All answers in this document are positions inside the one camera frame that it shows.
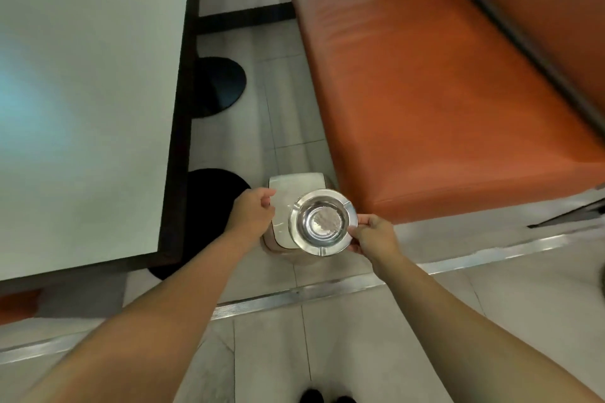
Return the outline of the person's right hand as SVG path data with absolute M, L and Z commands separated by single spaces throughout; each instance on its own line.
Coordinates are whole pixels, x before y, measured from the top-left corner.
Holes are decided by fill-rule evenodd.
M 352 238 L 347 249 L 364 256 L 372 265 L 376 275 L 379 275 L 387 263 L 401 256 L 393 225 L 381 217 L 377 229 L 357 228 L 357 225 L 350 225 L 347 232 Z

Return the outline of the person's left hand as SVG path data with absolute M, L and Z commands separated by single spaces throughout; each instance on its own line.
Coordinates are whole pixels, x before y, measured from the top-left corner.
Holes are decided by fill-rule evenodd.
M 224 233 L 254 241 L 260 239 L 265 231 L 257 231 L 254 227 L 253 189 L 248 188 L 234 201 Z

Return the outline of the white swing-lid trash bin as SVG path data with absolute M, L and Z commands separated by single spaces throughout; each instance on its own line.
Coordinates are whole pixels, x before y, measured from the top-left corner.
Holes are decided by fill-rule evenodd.
M 327 258 L 306 254 L 294 244 L 289 233 L 288 216 L 291 206 L 302 195 L 323 188 L 337 191 L 330 179 L 322 173 L 286 174 L 269 178 L 268 187 L 276 189 L 271 200 L 275 217 L 262 237 L 263 249 L 297 265 L 312 264 Z

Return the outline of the round steel ashtray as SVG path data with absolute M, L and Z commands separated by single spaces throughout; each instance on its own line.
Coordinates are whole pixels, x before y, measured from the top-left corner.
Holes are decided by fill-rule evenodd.
M 352 202 L 328 188 L 302 195 L 293 203 L 288 216 L 294 244 L 315 257 L 330 257 L 345 250 L 352 242 L 349 228 L 358 224 Z

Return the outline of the person's left forearm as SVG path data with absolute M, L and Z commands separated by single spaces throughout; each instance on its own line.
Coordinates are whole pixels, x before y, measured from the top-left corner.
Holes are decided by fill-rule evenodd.
M 229 277 L 259 238 L 225 231 L 87 335 L 20 403 L 171 403 Z

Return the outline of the person's right forearm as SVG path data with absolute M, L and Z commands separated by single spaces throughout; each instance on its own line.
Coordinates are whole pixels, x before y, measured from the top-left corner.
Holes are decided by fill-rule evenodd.
M 454 403 L 605 403 L 402 254 L 371 256 Z

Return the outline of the black round table base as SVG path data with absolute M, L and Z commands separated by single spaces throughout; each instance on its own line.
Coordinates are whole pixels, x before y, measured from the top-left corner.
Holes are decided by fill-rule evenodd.
M 229 109 L 246 85 L 245 70 L 236 61 L 219 56 L 196 58 L 192 118 L 210 117 Z
M 218 168 L 190 171 L 182 258 L 175 264 L 149 268 L 150 273 L 165 280 L 203 251 L 224 232 L 234 201 L 250 188 L 231 171 Z

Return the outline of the metal floor threshold strip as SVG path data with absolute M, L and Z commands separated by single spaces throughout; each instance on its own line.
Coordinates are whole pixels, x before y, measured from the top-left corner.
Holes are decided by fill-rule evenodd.
M 433 276 L 455 270 L 466 270 L 485 264 L 503 262 L 527 255 L 545 253 L 553 249 L 574 245 L 581 241 L 602 238 L 605 238 L 605 224 L 594 225 L 582 230 L 570 231 L 542 239 L 527 240 L 506 247 L 480 249 L 472 254 L 437 262 L 419 263 L 418 266 L 427 274 Z M 313 285 L 294 287 L 286 291 L 269 293 L 259 297 L 221 303 L 215 308 L 211 320 L 224 320 L 226 318 L 264 312 L 308 301 L 352 294 L 382 285 L 384 285 L 384 282 L 376 275 L 362 274 Z M 89 334 L 90 331 L 76 332 L 0 349 L 0 366 L 40 356 L 68 352 Z

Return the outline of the orange leather bench seat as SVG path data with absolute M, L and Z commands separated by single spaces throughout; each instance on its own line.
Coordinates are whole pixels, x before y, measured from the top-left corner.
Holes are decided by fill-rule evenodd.
M 605 182 L 605 143 L 471 0 L 292 2 L 360 213 L 403 224 Z

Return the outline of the dark bench plinth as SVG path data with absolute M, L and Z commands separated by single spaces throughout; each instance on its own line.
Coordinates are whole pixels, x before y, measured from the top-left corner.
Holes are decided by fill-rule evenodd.
M 568 213 L 556 216 L 549 220 L 545 220 L 539 224 L 530 224 L 529 229 L 544 228 L 547 226 L 555 226 L 558 224 L 583 222 L 588 220 L 599 219 L 605 216 L 605 199 L 595 201 L 583 207 L 574 209 Z

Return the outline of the small orange seat cushion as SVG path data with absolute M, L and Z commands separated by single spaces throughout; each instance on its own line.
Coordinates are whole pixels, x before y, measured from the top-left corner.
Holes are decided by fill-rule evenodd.
M 42 290 L 0 296 L 0 326 L 34 317 Z

